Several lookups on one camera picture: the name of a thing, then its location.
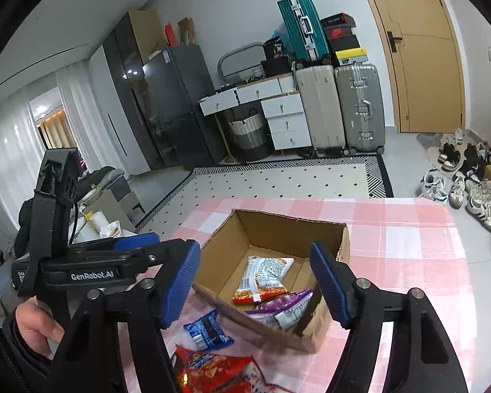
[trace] metal bolt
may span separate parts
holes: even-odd
[[[416,299],[423,299],[426,296],[420,288],[413,288],[411,295]]]
[[[362,288],[362,289],[366,289],[366,288],[369,288],[371,286],[371,282],[368,280],[368,279],[365,279],[365,278],[358,278],[356,280],[356,284]]]
[[[145,278],[140,281],[139,285],[144,288],[144,290],[149,290],[154,287],[155,281],[152,278]]]
[[[89,290],[87,291],[87,298],[90,300],[95,300],[98,297],[100,297],[100,290],[97,290],[96,288],[94,290]]]

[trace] tablecloth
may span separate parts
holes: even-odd
[[[234,208],[346,223],[351,244],[350,267],[355,275],[390,291],[422,288],[452,341],[470,387],[477,333],[474,298],[464,247],[453,217],[443,205],[422,198],[210,199],[200,204],[171,238],[195,239],[202,246]],[[150,269],[142,277],[155,273],[156,269]],[[191,290],[180,319],[163,332],[170,354],[175,344],[194,349],[183,324],[210,309]],[[320,351],[309,355],[269,343],[225,317],[220,317],[220,324],[236,341],[221,354],[252,355],[268,382],[302,393],[326,390],[348,335],[333,321]],[[372,393],[382,391],[391,336],[392,323],[385,323],[370,387]],[[127,350],[125,341],[122,349]],[[139,392],[132,361],[127,357],[123,361],[129,392]]]

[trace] door frame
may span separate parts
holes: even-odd
[[[380,9],[378,8],[377,1],[381,2],[381,9],[385,9],[385,3],[383,0],[368,0],[369,6],[371,8],[371,11],[373,12],[373,18],[375,19],[376,22],[376,27],[378,29],[378,34],[380,35],[380,40],[382,42],[382,48],[384,49],[384,54],[385,54],[385,61],[388,66],[388,71],[389,71],[389,80],[391,83],[391,95],[393,97],[393,114],[395,117],[395,125],[397,132],[400,133],[407,133],[409,130],[404,131],[402,129],[401,121],[400,121],[400,104],[399,104],[399,98],[398,98],[398,85],[397,83],[400,81],[399,78],[397,78],[394,63],[393,63],[393,56],[391,55],[391,47],[389,44],[388,36],[386,34],[384,22],[382,20],[382,17],[380,15]],[[459,80],[460,80],[460,101],[461,101],[461,119],[462,123],[460,125],[461,128],[465,126],[465,88],[464,88],[464,71],[462,68],[462,58],[460,55],[460,46],[458,44],[457,40],[457,35],[454,31],[454,25],[453,21],[451,19],[451,16],[449,15],[449,10],[447,8],[445,0],[440,0],[442,7],[444,8],[444,12],[446,13],[446,18],[449,23],[449,27],[451,30],[451,36],[453,37],[453,43],[455,46],[455,49],[457,50],[457,61],[458,61],[458,71],[460,73],[459,75]]]

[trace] human hand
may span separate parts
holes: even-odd
[[[15,319],[26,344],[38,354],[52,360],[53,354],[47,339],[51,338],[59,343],[64,336],[64,328],[37,306],[37,298],[31,297],[20,304],[16,308]]]

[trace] door lock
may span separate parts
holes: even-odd
[[[391,46],[391,51],[393,53],[397,52],[396,43],[398,41],[403,41],[402,37],[395,37],[391,31],[388,31],[389,44]]]

